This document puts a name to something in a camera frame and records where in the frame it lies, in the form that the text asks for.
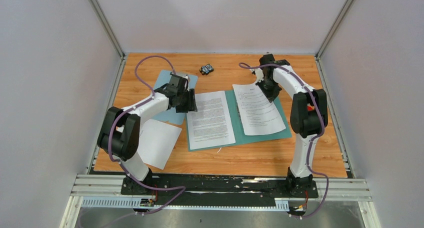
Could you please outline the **printed text paper sheet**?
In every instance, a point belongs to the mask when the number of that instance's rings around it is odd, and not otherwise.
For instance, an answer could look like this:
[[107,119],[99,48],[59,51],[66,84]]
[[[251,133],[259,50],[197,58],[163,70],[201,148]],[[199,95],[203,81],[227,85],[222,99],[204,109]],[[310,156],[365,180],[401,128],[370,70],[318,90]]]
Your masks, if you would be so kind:
[[225,91],[195,95],[197,111],[186,115],[190,152],[221,148],[236,143]]

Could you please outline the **green file folder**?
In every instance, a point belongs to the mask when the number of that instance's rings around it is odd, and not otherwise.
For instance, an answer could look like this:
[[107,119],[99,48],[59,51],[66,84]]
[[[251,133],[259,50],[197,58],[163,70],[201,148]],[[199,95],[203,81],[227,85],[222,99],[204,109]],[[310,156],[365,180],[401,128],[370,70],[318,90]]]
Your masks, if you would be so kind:
[[231,124],[233,128],[233,133],[235,137],[235,143],[232,144],[221,144],[217,146],[209,146],[209,147],[203,147],[199,149],[193,149],[191,148],[191,144],[188,143],[188,151],[194,152],[194,151],[202,151],[202,150],[209,150],[209,149],[215,149],[215,148],[223,148],[223,147],[231,147],[231,146],[239,146],[239,145],[246,145],[246,144],[252,144],[252,143],[258,143],[258,142],[264,142],[264,141],[271,141],[271,140],[280,140],[280,139],[288,139],[292,137],[291,130],[289,128],[289,124],[286,118],[286,115],[284,113],[282,104],[280,99],[277,97],[273,103],[275,104],[279,114],[282,117],[284,127],[285,129],[276,133],[272,134],[266,134],[266,135],[245,135],[242,121],[240,119],[240,114],[238,111],[236,96],[233,90],[221,90],[218,91],[219,93],[225,92],[226,102],[228,106],[229,116],[231,118]]

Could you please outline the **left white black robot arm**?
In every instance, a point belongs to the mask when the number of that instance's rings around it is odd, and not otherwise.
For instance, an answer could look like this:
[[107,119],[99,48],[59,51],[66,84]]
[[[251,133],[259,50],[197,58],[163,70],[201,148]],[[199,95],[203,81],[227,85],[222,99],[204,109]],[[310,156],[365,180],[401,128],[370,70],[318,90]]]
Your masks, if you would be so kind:
[[169,81],[151,89],[147,98],[126,108],[112,106],[105,114],[96,144],[135,180],[133,186],[142,195],[152,191],[153,181],[151,169],[137,153],[141,127],[157,114],[172,108],[176,113],[197,111],[195,90],[189,83],[187,74],[171,73]]

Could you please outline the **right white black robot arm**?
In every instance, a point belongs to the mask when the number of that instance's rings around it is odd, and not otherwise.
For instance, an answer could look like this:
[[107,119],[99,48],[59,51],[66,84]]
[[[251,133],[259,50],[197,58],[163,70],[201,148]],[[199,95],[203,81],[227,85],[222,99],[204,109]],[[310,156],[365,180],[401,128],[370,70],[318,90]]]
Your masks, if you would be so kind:
[[281,90],[285,90],[292,99],[289,122],[296,141],[284,191],[292,197],[310,195],[315,186],[312,171],[314,151],[328,125],[327,94],[323,89],[307,84],[285,59],[276,60],[269,53],[259,59],[259,64],[255,71],[256,85],[268,101],[274,101]]

